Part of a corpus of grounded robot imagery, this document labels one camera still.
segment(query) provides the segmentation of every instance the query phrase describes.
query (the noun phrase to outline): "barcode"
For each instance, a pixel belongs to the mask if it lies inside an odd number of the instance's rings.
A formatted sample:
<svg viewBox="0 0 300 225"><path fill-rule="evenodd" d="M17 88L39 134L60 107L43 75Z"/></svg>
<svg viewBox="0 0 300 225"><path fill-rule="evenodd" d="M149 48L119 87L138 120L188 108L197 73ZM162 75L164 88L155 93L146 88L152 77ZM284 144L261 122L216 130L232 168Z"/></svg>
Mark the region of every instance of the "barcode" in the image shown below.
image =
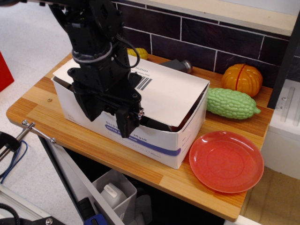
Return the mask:
<svg viewBox="0 0 300 225"><path fill-rule="evenodd" d="M142 79L140 80L138 85L135 87L138 90L144 90L146 88L146 86L152 81L151 78L148 78L145 76L141 76L141 77L142 77Z"/></svg>

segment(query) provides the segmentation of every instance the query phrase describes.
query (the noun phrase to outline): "box lid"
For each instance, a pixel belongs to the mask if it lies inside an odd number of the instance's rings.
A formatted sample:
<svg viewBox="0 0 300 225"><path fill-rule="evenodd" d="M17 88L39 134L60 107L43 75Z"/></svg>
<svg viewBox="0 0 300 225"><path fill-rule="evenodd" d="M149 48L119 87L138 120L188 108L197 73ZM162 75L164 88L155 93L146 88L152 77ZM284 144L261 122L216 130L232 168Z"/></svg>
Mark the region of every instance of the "box lid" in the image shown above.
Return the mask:
<svg viewBox="0 0 300 225"><path fill-rule="evenodd" d="M129 55L129 61L133 65L136 57ZM70 68L79 68L79 65L72 59L53 74L71 84L73 79L67 73ZM131 71L142 76L135 89L142 96L145 116L174 127L180 125L209 84L208 80L146 60L141 60Z"/></svg>

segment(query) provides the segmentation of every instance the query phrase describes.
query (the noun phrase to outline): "toy vegetable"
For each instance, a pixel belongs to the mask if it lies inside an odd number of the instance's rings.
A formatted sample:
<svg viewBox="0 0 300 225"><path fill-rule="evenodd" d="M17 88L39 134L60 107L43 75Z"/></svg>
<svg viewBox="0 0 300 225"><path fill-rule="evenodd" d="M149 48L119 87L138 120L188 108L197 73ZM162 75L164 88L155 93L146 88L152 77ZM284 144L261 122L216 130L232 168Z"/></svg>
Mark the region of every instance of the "toy vegetable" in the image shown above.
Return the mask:
<svg viewBox="0 0 300 225"><path fill-rule="evenodd" d="M223 88L209 88L207 110L220 116L239 120L261 112L249 95Z"/></svg>
<svg viewBox="0 0 300 225"><path fill-rule="evenodd" d="M143 59L143 60L148 59L148 52L144 48L135 48L135 49L139 53L141 59ZM136 56L136 53L131 48L127 49L127 53L128 53L128 55Z"/></svg>
<svg viewBox="0 0 300 225"><path fill-rule="evenodd" d="M254 97L263 84L263 76L255 67L235 64L225 71L221 82L225 89L237 90Z"/></svg>

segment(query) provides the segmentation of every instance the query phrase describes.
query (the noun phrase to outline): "red object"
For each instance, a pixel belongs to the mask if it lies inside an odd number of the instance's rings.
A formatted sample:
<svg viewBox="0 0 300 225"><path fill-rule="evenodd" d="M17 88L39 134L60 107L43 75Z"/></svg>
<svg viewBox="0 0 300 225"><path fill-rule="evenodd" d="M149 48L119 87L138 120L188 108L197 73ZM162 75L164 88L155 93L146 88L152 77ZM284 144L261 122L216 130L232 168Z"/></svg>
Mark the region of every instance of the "red object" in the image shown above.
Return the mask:
<svg viewBox="0 0 300 225"><path fill-rule="evenodd" d="M13 76L0 52L0 91L4 90L12 82L14 82Z"/></svg>
<svg viewBox="0 0 300 225"><path fill-rule="evenodd" d="M236 133L216 131L198 138L189 161L196 177L206 186L224 193L239 193L261 179L263 157L253 142Z"/></svg>

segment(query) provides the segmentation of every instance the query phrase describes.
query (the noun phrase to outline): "wooden shelf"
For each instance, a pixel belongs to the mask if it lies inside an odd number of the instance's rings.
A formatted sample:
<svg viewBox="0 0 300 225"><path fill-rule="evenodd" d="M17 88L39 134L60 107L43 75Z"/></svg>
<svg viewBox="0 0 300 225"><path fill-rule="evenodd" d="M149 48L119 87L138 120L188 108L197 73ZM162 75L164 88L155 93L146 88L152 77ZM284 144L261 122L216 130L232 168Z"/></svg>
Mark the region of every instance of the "wooden shelf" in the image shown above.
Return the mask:
<svg viewBox="0 0 300 225"><path fill-rule="evenodd" d="M207 19L290 36L297 16L221 0L131 0Z"/></svg>
<svg viewBox="0 0 300 225"><path fill-rule="evenodd" d="M175 170L65 119L51 78L53 72L70 59L68 55L8 109L7 117L12 123L22 126L25 119L35 122L37 129L55 137L57 144L63 147L226 220L236 220L246 191L224 194L207 188L193 174L188 155L180 169ZM150 55L149 61L167 60ZM220 74L194 68L193 75L210 80L210 87L221 87ZM266 107L271 92L272 89L262 87L255 97L262 112L246 120L227 119L207 112L198 137L217 130L232 131L247 137L260 149L273 114L273 110Z"/></svg>

